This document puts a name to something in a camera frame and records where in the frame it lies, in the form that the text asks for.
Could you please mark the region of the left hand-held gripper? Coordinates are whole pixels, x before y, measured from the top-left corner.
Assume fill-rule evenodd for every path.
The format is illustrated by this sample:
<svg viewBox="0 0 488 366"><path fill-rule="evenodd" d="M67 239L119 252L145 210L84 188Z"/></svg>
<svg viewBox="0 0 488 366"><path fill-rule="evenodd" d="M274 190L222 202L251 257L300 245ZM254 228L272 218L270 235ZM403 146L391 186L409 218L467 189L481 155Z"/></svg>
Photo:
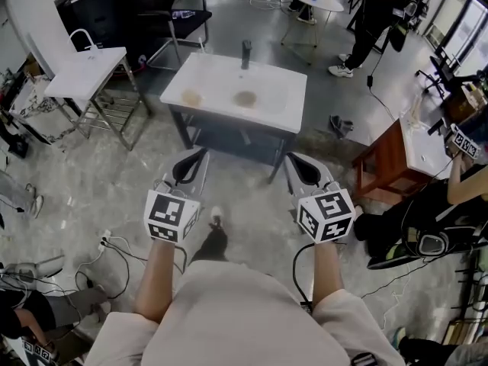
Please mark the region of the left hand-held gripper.
<svg viewBox="0 0 488 366"><path fill-rule="evenodd" d="M193 148L176 159L171 175L165 173L148 190L143 215L148 236L166 242L182 242L200 217L210 153Z"/></svg>

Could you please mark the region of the white faucet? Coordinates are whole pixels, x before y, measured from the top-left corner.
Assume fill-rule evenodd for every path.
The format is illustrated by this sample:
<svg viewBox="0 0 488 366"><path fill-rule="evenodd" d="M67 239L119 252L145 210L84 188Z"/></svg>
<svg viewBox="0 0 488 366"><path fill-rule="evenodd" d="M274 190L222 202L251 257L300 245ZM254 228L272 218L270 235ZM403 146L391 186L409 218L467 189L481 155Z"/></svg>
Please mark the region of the white faucet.
<svg viewBox="0 0 488 366"><path fill-rule="evenodd" d="M86 50L95 51L98 49L98 46L94 43L92 37L90 36L90 34L88 33L88 31L86 29L79 28L79 29L74 30L69 35L69 39L71 40L76 34L84 34L85 37L87 38L89 45L85 48Z"/></svg>

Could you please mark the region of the red-brown wooden cabinet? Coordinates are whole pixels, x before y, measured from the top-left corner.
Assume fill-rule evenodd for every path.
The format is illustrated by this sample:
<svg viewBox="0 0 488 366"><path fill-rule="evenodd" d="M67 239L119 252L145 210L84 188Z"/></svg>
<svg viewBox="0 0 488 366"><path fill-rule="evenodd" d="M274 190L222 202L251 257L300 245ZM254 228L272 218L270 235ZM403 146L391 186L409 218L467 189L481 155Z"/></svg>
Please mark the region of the red-brown wooden cabinet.
<svg viewBox="0 0 488 366"><path fill-rule="evenodd" d="M395 121L352 161L357 173L353 198L398 204L423 187L430 177L407 164L400 122Z"/></svg>

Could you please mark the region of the large black case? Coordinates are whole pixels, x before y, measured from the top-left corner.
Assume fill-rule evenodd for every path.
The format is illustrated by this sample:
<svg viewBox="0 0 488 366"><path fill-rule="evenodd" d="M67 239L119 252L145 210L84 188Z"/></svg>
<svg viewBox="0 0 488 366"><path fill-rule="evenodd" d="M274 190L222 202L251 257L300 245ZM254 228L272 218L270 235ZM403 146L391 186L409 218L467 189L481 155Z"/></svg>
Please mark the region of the large black case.
<svg viewBox="0 0 488 366"><path fill-rule="evenodd" d="M69 34L83 28L100 48L125 47L129 64L140 67L138 58L148 59L156 38L139 14L169 10L175 0L55 0L62 23Z"/></svg>

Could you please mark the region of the beige sponge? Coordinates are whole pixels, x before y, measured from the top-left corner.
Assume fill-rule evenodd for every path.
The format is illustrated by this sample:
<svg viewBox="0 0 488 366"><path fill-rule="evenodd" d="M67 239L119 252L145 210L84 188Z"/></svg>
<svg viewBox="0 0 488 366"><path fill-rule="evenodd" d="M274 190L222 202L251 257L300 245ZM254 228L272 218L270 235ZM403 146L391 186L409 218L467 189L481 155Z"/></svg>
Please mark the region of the beige sponge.
<svg viewBox="0 0 488 366"><path fill-rule="evenodd" d="M181 93L181 101L189 107L199 108L203 101L203 97L196 90L187 88Z"/></svg>

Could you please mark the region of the black swivel chair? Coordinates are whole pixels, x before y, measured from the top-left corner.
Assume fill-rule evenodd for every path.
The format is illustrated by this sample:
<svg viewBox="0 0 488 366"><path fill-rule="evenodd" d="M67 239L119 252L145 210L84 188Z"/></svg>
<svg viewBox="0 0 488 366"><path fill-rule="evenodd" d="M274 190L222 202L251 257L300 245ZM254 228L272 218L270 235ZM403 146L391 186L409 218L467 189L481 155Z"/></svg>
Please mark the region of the black swivel chair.
<svg viewBox="0 0 488 366"><path fill-rule="evenodd" d="M424 95L429 93L430 88L435 88L441 99L443 99L445 92L455 92L460 86L456 81L457 76L454 74L456 68L459 67L459 61L455 56L452 58L430 56L429 59L435 69L434 74L427 74L419 69L414 76L423 75L431 82L430 85L427 85L422 90Z"/></svg>

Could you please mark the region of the small white sink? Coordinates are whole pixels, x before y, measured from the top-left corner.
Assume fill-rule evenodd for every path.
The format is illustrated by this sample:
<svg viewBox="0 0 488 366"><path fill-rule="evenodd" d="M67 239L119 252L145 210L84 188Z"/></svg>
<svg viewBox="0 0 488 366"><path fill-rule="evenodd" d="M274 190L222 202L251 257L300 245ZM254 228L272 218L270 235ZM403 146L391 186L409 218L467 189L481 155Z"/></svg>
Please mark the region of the small white sink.
<svg viewBox="0 0 488 366"><path fill-rule="evenodd" d="M62 63L44 94L51 98L88 101L126 54L125 47L77 52Z"/></svg>

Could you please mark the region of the white sink on cabinet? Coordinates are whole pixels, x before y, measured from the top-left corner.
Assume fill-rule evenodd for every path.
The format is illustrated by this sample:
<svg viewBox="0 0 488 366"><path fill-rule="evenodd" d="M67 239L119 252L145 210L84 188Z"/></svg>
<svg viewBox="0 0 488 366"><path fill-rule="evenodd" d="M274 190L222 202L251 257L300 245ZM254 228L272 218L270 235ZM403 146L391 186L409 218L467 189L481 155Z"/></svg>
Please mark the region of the white sink on cabinet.
<svg viewBox="0 0 488 366"><path fill-rule="evenodd" d="M443 136L439 133L429 135L429 126L414 118L410 111L403 112L399 122L407 167L430 178L448 178L452 162L445 153Z"/></svg>

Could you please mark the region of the brown bowl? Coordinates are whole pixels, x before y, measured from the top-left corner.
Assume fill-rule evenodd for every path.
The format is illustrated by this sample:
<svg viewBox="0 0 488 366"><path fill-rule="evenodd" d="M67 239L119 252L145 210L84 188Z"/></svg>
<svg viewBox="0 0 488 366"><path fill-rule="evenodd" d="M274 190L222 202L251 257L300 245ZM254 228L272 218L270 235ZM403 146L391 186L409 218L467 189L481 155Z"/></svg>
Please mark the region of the brown bowl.
<svg viewBox="0 0 488 366"><path fill-rule="evenodd" d="M253 108L257 101L257 95L253 91L239 91L233 96L235 105L242 108Z"/></svg>

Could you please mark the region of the person's light shirt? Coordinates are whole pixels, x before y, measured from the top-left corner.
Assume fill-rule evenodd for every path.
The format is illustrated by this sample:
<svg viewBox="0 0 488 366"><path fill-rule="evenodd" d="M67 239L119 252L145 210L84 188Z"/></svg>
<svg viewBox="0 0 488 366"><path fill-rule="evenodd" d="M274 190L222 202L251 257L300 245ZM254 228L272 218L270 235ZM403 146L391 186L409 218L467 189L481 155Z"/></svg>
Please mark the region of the person's light shirt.
<svg viewBox="0 0 488 366"><path fill-rule="evenodd" d="M199 261L181 278L160 323L110 313L85 366L405 366L363 300L346 290L305 312L275 278Z"/></svg>

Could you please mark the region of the person's black trousers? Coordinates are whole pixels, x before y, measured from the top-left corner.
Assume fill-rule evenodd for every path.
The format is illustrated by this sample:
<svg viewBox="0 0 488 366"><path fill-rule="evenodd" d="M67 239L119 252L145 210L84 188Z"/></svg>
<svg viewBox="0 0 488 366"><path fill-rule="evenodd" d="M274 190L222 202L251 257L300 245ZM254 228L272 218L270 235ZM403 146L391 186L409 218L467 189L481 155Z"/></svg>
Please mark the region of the person's black trousers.
<svg viewBox="0 0 488 366"><path fill-rule="evenodd" d="M228 236L221 226L210 225L210 232L197 250L190 264L197 261L227 262L226 249L228 246Z"/></svg>

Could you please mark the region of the large glass window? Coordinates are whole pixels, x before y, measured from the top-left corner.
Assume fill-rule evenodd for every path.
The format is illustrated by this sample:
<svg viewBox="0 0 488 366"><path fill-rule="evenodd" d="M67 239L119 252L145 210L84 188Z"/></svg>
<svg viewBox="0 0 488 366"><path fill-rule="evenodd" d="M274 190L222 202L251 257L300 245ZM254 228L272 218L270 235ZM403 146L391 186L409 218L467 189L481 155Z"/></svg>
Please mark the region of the large glass window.
<svg viewBox="0 0 488 366"><path fill-rule="evenodd" d="M455 73L468 75L488 65L488 0L438 0L429 13L423 35Z"/></svg>

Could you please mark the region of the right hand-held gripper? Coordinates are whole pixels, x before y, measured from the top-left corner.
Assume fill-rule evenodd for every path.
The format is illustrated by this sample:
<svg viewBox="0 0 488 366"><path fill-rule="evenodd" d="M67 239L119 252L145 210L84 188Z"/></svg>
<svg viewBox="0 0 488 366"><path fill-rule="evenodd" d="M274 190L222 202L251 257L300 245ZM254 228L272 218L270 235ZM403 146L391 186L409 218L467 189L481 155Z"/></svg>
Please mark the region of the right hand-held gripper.
<svg viewBox="0 0 488 366"><path fill-rule="evenodd" d="M314 158L288 152L284 170L296 211L294 221L301 230L316 244L347 236L355 208L348 191L334 181L329 169Z"/></svg>

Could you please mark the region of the person's left forearm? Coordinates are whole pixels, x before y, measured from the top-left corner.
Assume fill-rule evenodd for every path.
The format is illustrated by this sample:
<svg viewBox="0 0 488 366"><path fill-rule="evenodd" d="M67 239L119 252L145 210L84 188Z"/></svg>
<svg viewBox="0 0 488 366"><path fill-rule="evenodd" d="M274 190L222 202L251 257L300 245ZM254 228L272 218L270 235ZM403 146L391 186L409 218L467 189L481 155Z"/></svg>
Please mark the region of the person's left forearm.
<svg viewBox="0 0 488 366"><path fill-rule="evenodd" d="M173 243L153 241L133 311L154 323L161 323L172 302L174 257Z"/></svg>

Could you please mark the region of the steel rack stand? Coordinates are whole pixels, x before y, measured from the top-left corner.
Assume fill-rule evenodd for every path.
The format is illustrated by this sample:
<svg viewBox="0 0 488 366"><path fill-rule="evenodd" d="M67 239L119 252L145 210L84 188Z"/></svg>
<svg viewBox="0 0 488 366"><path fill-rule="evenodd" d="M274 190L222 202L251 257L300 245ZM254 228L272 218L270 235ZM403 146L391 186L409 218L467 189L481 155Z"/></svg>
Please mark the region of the steel rack stand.
<svg viewBox="0 0 488 366"><path fill-rule="evenodd" d="M106 85L114 74L117 73L119 68L125 71L133 88L133 94L128 98L120 95L110 95L105 91ZM143 112L145 119L151 116L149 104L137 86L133 71L128 63L127 55L90 100L82 101L71 98L51 99L71 125L85 138L90 137L90 132L93 128L110 131L128 151L134 148L143 129L143 126L136 128L132 132L133 140L131 142L128 141L124 134L127 132L131 120L140 111Z"/></svg>

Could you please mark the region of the person's right forearm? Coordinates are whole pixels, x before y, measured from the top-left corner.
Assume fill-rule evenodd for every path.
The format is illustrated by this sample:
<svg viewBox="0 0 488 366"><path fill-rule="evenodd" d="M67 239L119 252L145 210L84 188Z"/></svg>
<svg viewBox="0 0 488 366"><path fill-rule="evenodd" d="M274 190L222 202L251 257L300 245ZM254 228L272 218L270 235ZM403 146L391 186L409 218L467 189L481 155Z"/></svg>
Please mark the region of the person's right forearm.
<svg viewBox="0 0 488 366"><path fill-rule="evenodd" d="M316 244L313 251L312 307L315 308L323 299L343 289L344 286L336 245L333 242Z"/></svg>

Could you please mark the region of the round white table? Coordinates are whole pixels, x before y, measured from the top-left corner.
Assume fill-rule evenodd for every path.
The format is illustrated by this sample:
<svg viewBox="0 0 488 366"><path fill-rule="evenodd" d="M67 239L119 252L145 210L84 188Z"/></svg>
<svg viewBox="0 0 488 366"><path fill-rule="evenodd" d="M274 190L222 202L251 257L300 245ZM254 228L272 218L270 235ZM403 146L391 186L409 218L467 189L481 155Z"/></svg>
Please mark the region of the round white table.
<svg viewBox="0 0 488 366"><path fill-rule="evenodd" d="M302 42L297 42L291 40L291 35L298 28L300 21L297 20L298 13L292 13L287 23L287 29L280 40L280 44L290 50L308 66L311 66L316 61L316 52L319 50L319 45L321 44L324 33L326 32L331 14L342 13L344 11L344 7L337 0L299 1L302 1L305 5L309 5L316 10L323 11L324 16L319 16L317 23L311 27L313 36L309 41L304 42L305 35L303 35L301 37Z"/></svg>

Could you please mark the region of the large white sink basin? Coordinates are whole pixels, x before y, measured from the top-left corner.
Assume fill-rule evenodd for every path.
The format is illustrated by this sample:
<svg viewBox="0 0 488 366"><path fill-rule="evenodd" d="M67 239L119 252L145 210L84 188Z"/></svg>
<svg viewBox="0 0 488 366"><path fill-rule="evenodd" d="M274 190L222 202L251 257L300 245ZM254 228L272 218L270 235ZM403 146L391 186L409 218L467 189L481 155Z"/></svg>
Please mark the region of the large white sink basin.
<svg viewBox="0 0 488 366"><path fill-rule="evenodd" d="M191 88L203 97L199 110L299 133L306 87L307 76L299 72L254 62L242 70L240 59L191 53L159 100L193 108L181 101L181 93ZM240 91L256 93L255 107L234 104L233 96Z"/></svg>

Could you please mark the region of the black office chair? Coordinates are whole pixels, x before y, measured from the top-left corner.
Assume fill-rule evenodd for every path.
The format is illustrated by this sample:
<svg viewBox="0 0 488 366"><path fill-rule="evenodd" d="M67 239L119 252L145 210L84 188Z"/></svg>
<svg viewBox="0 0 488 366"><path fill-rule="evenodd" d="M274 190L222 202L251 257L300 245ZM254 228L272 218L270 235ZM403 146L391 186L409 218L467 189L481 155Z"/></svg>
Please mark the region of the black office chair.
<svg viewBox="0 0 488 366"><path fill-rule="evenodd" d="M155 38L165 39L165 42L148 58L146 66L176 72L182 65L181 47L205 47L209 40L208 21L212 13L207 8L207 0L201 0L202 8L195 11L195 16L184 20L173 20L169 10L150 10L139 14L148 25L146 33ZM157 65L157 60L170 47L175 51L177 67Z"/></svg>

